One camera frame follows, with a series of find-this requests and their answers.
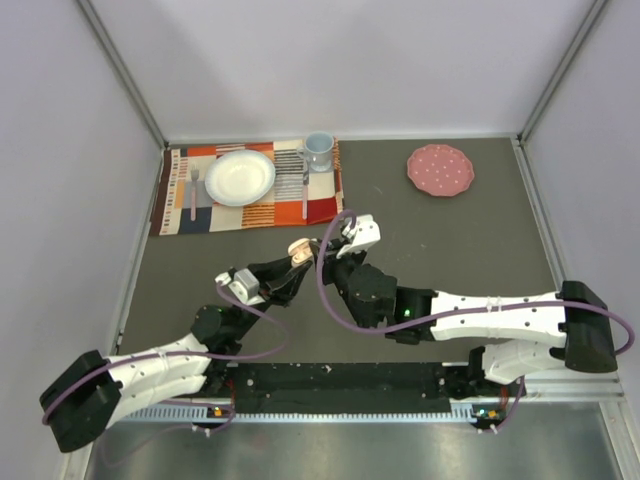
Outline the beige earbud case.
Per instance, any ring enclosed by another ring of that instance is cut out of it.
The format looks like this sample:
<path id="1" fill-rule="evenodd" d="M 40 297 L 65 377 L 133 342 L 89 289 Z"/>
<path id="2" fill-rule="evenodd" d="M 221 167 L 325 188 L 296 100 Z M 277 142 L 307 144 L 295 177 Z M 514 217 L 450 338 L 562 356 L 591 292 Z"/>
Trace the beige earbud case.
<path id="1" fill-rule="evenodd" d="M 294 241 L 289 245 L 287 252 L 293 267 L 301 266 L 314 258 L 309 238 L 301 238 Z"/>

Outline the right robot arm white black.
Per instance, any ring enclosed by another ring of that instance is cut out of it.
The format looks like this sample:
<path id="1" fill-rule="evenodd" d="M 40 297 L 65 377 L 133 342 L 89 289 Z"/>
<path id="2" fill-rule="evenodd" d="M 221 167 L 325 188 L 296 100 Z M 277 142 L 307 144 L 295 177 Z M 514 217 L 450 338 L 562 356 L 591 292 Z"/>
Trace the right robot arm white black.
<path id="1" fill-rule="evenodd" d="M 532 297 L 472 297 L 402 287 L 366 263 L 364 247 L 345 240 L 315 240 L 311 250 L 320 297 L 334 286 L 351 316 L 342 318 L 325 302 L 342 326 L 408 345 L 488 340 L 468 361 L 467 384 L 478 395 L 539 371 L 608 374 L 618 368 L 612 314 L 583 282 L 564 281 L 559 291 Z"/>

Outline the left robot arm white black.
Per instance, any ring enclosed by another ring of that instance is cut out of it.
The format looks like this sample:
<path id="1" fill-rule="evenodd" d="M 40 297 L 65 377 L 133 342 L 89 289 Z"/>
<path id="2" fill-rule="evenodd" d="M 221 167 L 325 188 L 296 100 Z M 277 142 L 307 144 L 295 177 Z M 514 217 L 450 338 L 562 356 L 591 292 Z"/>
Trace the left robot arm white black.
<path id="1" fill-rule="evenodd" d="M 312 265 L 284 257 L 231 269 L 215 279 L 225 305 L 201 307 L 186 336 L 130 355 L 80 355 L 39 399 L 58 449 L 79 450 L 122 418 L 174 397 L 220 394 L 243 337 L 270 307 L 291 303 Z"/>

